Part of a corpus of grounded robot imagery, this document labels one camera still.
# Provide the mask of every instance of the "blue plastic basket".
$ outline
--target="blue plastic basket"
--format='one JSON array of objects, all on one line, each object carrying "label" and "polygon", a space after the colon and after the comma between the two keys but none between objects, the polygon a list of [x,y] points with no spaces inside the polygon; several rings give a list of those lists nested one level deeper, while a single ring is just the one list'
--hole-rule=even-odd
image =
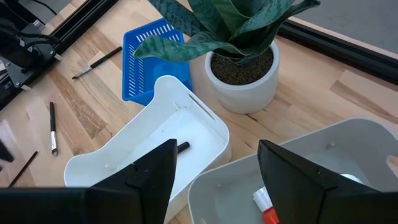
[{"label": "blue plastic basket", "polygon": [[144,106],[153,99],[156,79],[162,75],[175,76],[192,90],[187,62],[166,62],[156,57],[135,58],[133,56],[141,42],[150,35],[159,35],[181,43],[184,41],[182,33],[163,18],[125,33],[122,98],[125,101],[134,101]]}]

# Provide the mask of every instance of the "white plastic bin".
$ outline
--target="white plastic bin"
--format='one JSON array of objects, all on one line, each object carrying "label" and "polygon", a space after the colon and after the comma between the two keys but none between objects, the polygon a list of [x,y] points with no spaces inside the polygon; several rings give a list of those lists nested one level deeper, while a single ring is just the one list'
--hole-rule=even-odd
[{"label": "white plastic bin", "polygon": [[[349,119],[281,146],[382,192],[398,190],[387,165],[388,156],[398,156],[397,137],[374,121]],[[193,223],[262,223],[252,195],[263,186],[257,154],[199,175],[188,193]]]},{"label": "white plastic bin", "polygon": [[175,77],[160,77],[154,99],[101,149],[71,158],[65,185],[92,186],[170,138],[188,141],[190,148],[177,157],[168,222],[186,206],[192,180],[231,159],[227,126]]}]

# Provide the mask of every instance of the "soil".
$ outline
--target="soil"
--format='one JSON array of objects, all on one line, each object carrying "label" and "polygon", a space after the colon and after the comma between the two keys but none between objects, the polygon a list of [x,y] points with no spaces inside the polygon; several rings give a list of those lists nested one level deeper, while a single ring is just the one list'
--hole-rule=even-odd
[{"label": "soil", "polygon": [[271,68],[274,55],[268,48],[262,55],[255,58],[248,66],[242,67],[226,57],[213,55],[211,70],[220,81],[230,85],[246,85],[262,78]]}]

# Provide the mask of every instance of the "wooden table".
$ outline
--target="wooden table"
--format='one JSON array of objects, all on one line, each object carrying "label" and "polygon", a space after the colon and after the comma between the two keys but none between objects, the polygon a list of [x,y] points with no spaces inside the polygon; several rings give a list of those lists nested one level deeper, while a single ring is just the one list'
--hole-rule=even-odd
[{"label": "wooden table", "polygon": [[[50,24],[50,32],[84,0],[74,0]],[[34,151],[39,155],[16,186],[63,186],[63,170],[77,154],[102,147],[142,106],[121,99],[122,55],[73,81],[87,63],[123,43],[125,32],[158,19],[145,0],[120,0],[33,85],[0,112],[0,138],[16,158],[0,161],[7,186]],[[366,117],[398,134],[397,87],[292,41],[276,38],[280,83],[274,101],[254,114],[234,114],[216,100],[204,57],[190,62],[195,94],[228,125],[233,160],[253,154],[259,139],[283,142],[337,121]],[[50,152],[49,102],[56,105],[58,157]],[[191,223],[185,207],[171,223]]]}]

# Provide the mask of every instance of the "tube of glue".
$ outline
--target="tube of glue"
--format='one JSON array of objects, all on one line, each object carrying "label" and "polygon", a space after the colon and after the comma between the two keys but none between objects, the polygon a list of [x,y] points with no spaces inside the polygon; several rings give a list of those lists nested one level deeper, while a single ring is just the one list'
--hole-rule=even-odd
[{"label": "tube of glue", "polygon": [[279,219],[275,209],[272,207],[266,187],[261,188],[253,194],[253,199],[262,212],[262,220],[264,224],[278,224]]}]

